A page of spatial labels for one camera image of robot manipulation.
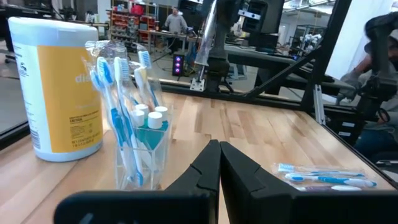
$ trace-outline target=wooden table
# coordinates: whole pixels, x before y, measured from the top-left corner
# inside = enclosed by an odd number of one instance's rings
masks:
[[[309,115],[298,112],[164,93],[174,105],[172,143],[162,187],[169,186],[210,139],[229,141],[263,168],[273,163],[363,169],[378,189],[394,189]],[[114,136],[105,126],[104,146],[73,162],[35,157],[30,137],[0,152],[0,223],[52,222],[59,201],[81,190],[114,189]],[[220,223],[228,223],[220,193]]]

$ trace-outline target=disinfecting wipes container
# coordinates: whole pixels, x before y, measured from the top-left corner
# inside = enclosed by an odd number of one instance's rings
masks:
[[[69,22],[12,17],[8,20],[36,155],[64,162],[102,145],[101,98],[83,58],[98,31]]]

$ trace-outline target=yellow label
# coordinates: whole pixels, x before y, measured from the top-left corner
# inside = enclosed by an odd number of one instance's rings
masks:
[[[87,51],[38,46],[37,53],[52,152],[98,144],[103,136],[101,98],[82,61],[88,59]]]

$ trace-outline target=gray shirt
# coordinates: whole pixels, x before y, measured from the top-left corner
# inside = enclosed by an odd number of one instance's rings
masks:
[[[390,63],[390,72],[395,72],[395,68],[392,63]],[[355,71],[347,73],[341,78],[341,81],[344,81],[350,85],[353,85],[356,89],[359,89],[363,86],[366,81],[371,76],[372,71],[368,71],[362,75],[358,74]],[[394,78],[398,81],[398,75],[395,75]],[[346,96],[355,96],[355,93],[344,93]],[[385,109],[390,116],[390,121],[384,124],[377,124],[375,122],[368,122],[365,125],[364,129],[370,130],[384,130],[388,131],[394,136],[394,139],[398,142],[398,92],[392,97],[389,101],[383,102],[381,104],[381,108]]]
[[[181,15],[169,15],[166,19],[165,26],[169,27],[169,31],[171,33],[177,32],[178,34],[181,34],[181,30],[184,30],[184,32],[187,29],[187,22],[185,22],[185,19]]]

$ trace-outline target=man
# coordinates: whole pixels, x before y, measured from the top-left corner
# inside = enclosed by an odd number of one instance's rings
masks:
[[[176,7],[173,7],[173,13],[167,17],[166,23],[164,25],[169,28],[169,31],[172,34],[181,34],[181,32],[185,32],[188,27],[185,19],[178,14],[178,9]],[[178,51],[179,45],[179,39],[174,37],[169,38],[169,48],[171,50],[170,54]]]
[[[395,30],[389,38],[389,65],[390,73],[398,70],[398,31]],[[366,53],[370,53],[370,44],[365,46]],[[372,58],[369,54],[358,64],[353,71],[344,75],[341,80],[353,85],[358,90],[372,74]],[[356,93],[341,91],[347,98],[354,99]],[[372,157],[382,151],[398,151],[398,95],[381,105],[390,117],[382,115],[378,122],[368,122],[359,136],[354,148],[362,155],[372,160]]]

